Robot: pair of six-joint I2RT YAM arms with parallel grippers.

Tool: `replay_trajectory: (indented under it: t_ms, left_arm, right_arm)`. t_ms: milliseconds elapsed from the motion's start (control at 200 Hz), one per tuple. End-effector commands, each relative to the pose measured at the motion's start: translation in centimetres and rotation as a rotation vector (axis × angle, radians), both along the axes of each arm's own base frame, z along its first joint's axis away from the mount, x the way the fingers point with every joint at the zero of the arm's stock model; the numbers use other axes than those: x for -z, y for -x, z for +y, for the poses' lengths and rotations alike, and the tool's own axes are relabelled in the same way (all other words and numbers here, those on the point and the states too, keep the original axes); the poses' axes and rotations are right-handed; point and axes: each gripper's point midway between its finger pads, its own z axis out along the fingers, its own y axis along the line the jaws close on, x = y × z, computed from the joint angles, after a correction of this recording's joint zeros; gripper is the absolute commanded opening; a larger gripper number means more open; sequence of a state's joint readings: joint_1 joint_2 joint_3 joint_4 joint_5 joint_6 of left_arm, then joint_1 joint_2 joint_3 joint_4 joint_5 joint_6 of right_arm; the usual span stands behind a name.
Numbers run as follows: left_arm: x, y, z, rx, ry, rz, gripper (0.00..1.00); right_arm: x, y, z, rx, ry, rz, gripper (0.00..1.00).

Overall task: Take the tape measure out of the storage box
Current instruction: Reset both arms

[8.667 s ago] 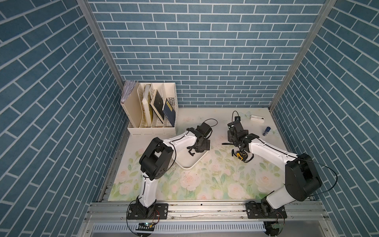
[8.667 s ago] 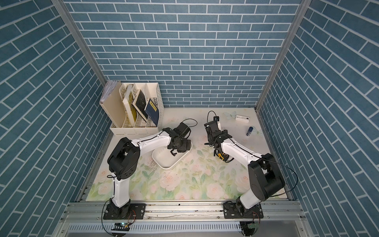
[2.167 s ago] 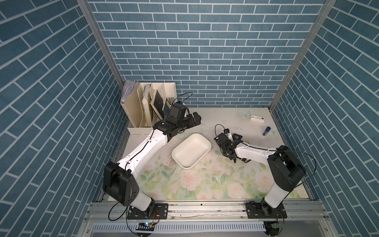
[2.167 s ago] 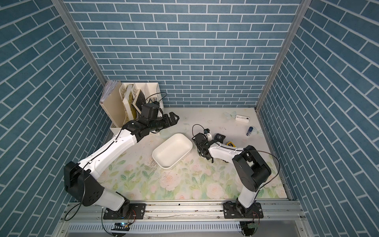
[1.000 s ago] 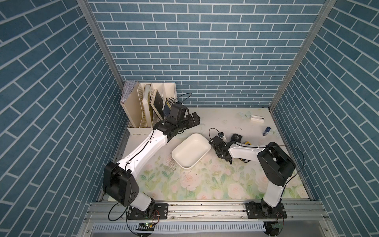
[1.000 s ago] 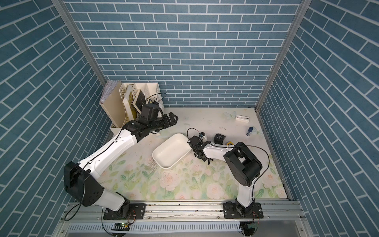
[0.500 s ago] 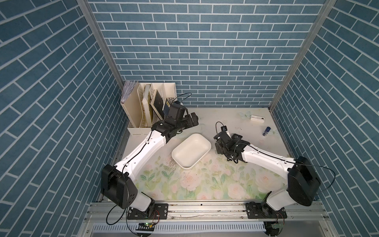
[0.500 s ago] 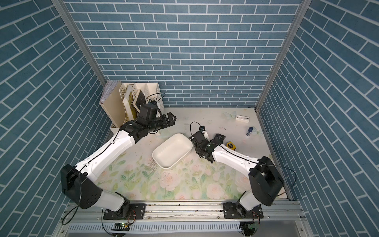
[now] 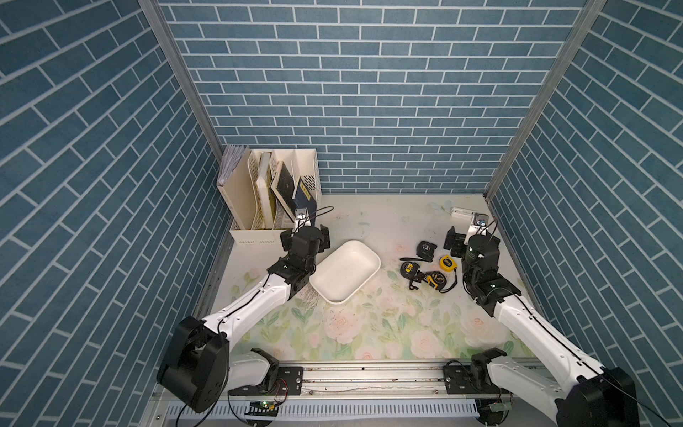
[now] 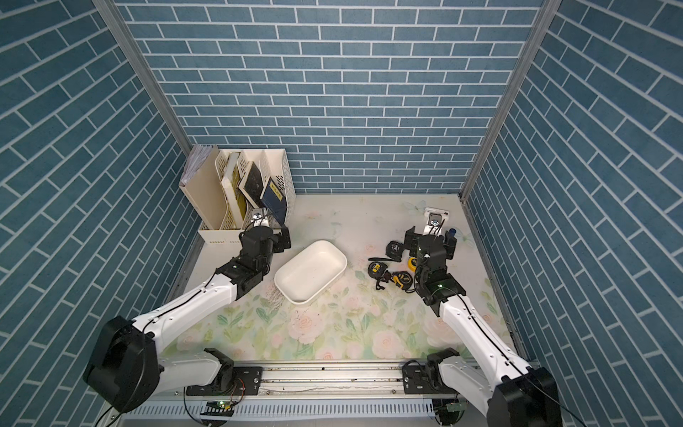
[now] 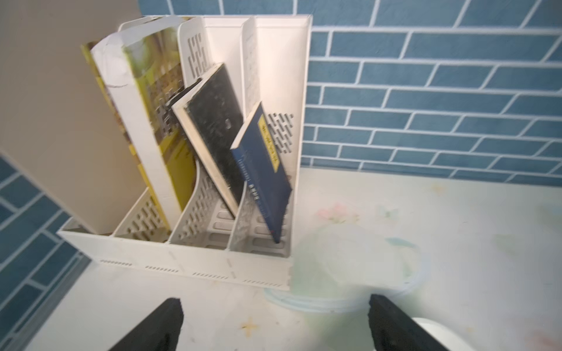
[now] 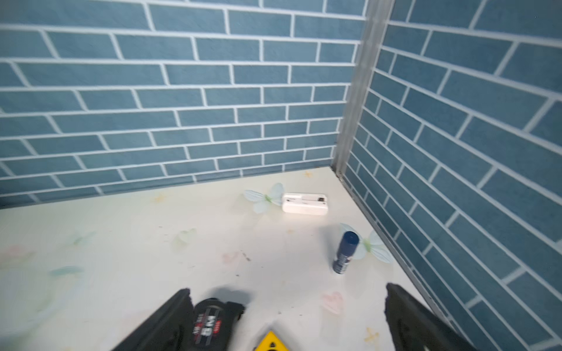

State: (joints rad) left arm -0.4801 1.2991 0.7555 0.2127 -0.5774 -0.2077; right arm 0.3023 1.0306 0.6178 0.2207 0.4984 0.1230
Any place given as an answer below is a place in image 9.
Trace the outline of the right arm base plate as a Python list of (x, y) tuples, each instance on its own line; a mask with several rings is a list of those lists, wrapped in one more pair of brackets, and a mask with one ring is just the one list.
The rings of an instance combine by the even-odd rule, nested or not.
[(450, 360), (443, 366), (446, 393), (455, 394), (485, 394), (503, 398), (510, 398), (512, 394), (492, 384), (478, 384), (471, 374), (469, 365), (463, 365), (458, 360)]

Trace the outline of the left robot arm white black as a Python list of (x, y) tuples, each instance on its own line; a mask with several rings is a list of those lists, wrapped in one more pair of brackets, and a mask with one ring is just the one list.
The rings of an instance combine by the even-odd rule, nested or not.
[(188, 316), (174, 330), (158, 369), (157, 381), (187, 407), (202, 413), (224, 391), (251, 386), (273, 391), (279, 361), (260, 349), (231, 352), (266, 315), (292, 299), (316, 271), (316, 257), (331, 247), (329, 229), (306, 225), (281, 233), (286, 255), (266, 277), (232, 304), (201, 320)]

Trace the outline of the round black tape measure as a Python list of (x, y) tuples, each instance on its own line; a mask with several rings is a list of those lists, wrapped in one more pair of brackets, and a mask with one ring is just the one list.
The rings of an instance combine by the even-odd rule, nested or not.
[(423, 261), (432, 263), (437, 247), (438, 246), (436, 244), (423, 240), (416, 247), (416, 255)]

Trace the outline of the black yellow tape measure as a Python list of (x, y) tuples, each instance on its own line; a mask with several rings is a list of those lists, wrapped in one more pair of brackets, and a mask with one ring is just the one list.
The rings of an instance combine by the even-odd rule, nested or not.
[(440, 294), (449, 293), (458, 284), (457, 279), (449, 282), (446, 275), (442, 272), (426, 272), (423, 276), (423, 282), (438, 291)]

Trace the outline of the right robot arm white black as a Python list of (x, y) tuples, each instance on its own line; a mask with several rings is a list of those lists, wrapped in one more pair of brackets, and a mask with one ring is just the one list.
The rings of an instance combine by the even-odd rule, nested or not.
[(636, 387), (621, 368), (606, 368), (542, 317), (499, 272), (500, 240), (482, 228), (448, 231), (446, 249), (462, 262), (462, 284), (475, 304), (507, 327), (552, 377), (498, 348), (471, 357), (465, 378), (478, 392), (508, 391), (558, 426), (637, 426)]

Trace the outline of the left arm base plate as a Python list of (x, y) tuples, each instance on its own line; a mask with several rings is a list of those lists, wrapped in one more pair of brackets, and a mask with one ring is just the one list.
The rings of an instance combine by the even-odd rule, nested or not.
[(279, 367), (258, 385), (245, 385), (229, 391), (231, 396), (300, 396), (304, 369), (301, 366)]

